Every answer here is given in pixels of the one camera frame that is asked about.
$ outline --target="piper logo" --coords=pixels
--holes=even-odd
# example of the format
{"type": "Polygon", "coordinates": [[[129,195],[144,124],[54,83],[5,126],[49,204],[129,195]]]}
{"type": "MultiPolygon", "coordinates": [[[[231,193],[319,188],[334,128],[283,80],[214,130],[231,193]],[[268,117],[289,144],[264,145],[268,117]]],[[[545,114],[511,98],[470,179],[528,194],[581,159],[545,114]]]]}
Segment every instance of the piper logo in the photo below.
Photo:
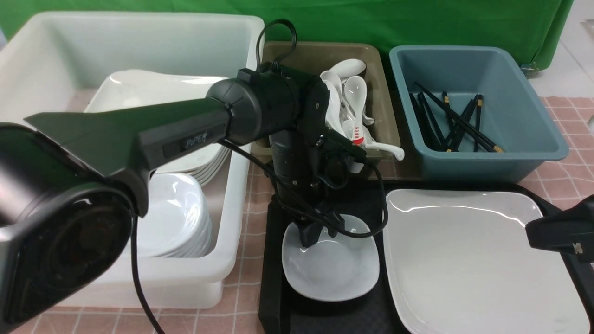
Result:
{"type": "Polygon", "coordinates": [[[185,147],[186,149],[189,149],[190,147],[196,145],[196,144],[200,144],[206,141],[206,135],[208,134],[208,132],[199,134],[197,136],[195,136],[194,138],[190,138],[186,141],[185,147]]]}

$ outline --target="white plastic bin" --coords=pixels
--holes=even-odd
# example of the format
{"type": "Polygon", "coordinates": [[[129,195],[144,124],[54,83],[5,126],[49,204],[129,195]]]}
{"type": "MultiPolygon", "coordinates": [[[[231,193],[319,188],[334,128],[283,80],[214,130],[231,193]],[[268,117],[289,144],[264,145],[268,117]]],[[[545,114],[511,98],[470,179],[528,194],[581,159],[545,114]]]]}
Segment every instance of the white plastic bin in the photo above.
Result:
{"type": "MultiPolygon", "coordinates": [[[[260,18],[240,15],[39,14],[0,52],[0,121],[26,124],[24,117],[41,111],[83,111],[106,77],[131,68],[235,77],[240,68],[255,69],[263,27],[260,18]]],[[[233,153],[204,189],[216,240],[208,255],[139,260],[151,307],[210,308],[220,301],[223,280],[235,264],[247,173],[247,160],[233,153]]],[[[119,259],[61,305],[139,307],[130,259],[119,259]]]]}

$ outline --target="black serving tray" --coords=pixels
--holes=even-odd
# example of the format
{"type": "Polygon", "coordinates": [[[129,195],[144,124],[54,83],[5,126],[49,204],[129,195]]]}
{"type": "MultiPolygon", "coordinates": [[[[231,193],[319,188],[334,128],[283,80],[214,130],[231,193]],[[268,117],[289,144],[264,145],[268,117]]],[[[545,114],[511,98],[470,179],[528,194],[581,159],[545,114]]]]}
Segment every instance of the black serving tray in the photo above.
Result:
{"type": "MultiPolygon", "coordinates": [[[[543,215],[559,212],[559,208],[517,184],[450,184],[425,181],[384,181],[386,192],[406,189],[508,191],[529,196],[543,215]]],[[[381,204],[377,181],[352,179],[347,187],[331,194],[340,213],[361,218],[371,229],[381,223],[381,204]]],[[[322,303],[296,293],[283,273],[281,247],[290,219],[273,200],[268,205],[266,245],[260,292],[260,322],[266,334],[410,334],[400,321],[392,301],[382,233],[375,243],[380,254],[380,278],[375,287],[363,297],[343,303],[322,303]]],[[[562,255],[565,266],[576,285],[590,318],[590,332],[594,319],[594,270],[588,263],[579,263],[575,256],[562,255]]]]}

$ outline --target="pink checkered tablecloth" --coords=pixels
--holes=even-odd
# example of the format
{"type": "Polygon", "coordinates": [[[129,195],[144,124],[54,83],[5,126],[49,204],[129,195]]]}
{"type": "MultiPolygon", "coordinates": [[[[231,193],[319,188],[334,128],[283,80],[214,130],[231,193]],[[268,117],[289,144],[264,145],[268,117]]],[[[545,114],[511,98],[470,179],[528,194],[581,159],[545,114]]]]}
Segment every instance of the pink checkered tablecloth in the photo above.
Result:
{"type": "MultiPolygon", "coordinates": [[[[547,162],[520,184],[556,206],[566,209],[594,193],[594,136],[586,122],[594,116],[594,99],[542,99],[570,146],[569,156],[547,162]]],[[[380,164],[386,179],[418,177],[412,144],[405,140],[406,121],[397,115],[403,162],[380,164]]],[[[257,317],[266,210],[272,195],[270,181],[257,168],[250,168],[245,198],[244,224],[233,271],[225,280],[221,302],[210,310],[155,310],[168,334],[262,334],[257,317]]],[[[153,329],[141,310],[121,308],[53,308],[27,323],[19,334],[151,334],[153,329]]]]}

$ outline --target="stacked white plates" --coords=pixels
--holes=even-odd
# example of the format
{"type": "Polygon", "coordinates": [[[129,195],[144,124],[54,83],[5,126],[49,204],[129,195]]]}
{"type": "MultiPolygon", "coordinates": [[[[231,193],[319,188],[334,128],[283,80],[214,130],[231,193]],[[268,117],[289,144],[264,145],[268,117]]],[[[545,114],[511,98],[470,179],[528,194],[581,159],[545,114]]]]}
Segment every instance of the stacked white plates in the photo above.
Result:
{"type": "MultiPolygon", "coordinates": [[[[139,106],[202,99],[224,77],[189,77],[143,70],[113,73],[95,94],[85,112],[106,112],[139,106]]],[[[229,149],[211,144],[159,168],[156,173],[186,173],[206,185],[229,156],[229,149]]]]}
{"type": "MultiPolygon", "coordinates": [[[[205,255],[212,222],[200,184],[185,174],[156,174],[148,191],[148,213],[138,219],[138,256],[205,255]]],[[[129,243],[123,256],[130,256],[129,243]]]]}

